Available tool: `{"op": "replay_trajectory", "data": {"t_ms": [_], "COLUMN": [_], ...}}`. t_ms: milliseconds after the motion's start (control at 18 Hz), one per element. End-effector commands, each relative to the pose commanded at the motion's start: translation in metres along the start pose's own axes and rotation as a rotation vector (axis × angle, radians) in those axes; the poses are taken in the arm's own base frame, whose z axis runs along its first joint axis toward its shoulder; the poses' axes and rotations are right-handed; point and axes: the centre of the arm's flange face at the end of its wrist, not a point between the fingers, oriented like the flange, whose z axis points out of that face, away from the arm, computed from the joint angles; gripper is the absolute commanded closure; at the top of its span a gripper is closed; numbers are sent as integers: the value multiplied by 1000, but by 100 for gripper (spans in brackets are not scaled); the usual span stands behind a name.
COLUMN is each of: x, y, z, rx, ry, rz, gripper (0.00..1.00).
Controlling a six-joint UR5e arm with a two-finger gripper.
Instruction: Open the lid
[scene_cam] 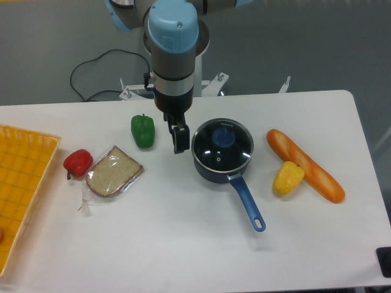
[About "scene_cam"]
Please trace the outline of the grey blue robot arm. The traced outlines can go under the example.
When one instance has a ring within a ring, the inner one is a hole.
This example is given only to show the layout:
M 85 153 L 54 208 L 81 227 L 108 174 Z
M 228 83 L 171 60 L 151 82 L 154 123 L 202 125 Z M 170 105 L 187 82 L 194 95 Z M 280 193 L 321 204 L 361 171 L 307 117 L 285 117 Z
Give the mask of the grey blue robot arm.
M 202 54 L 210 35 L 202 15 L 238 8 L 246 1 L 106 1 L 120 31 L 144 30 L 144 46 L 151 68 L 144 87 L 153 92 L 172 136 L 174 152 L 190 148 L 185 112 L 202 94 Z

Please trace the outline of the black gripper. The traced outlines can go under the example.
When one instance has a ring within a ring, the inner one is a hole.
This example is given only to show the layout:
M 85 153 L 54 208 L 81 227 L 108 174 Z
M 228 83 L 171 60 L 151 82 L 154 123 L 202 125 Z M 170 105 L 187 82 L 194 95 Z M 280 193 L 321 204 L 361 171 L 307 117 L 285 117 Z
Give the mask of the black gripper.
M 174 153 L 183 153 L 188 149 L 188 126 L 185 113 L 192 105 L 193 91 L 178 95 L 165 95 L 157 90 L 154 91 L 155 105 L 163 112 L 163 119 L 167 123 L 170 134 L 173 137 Z

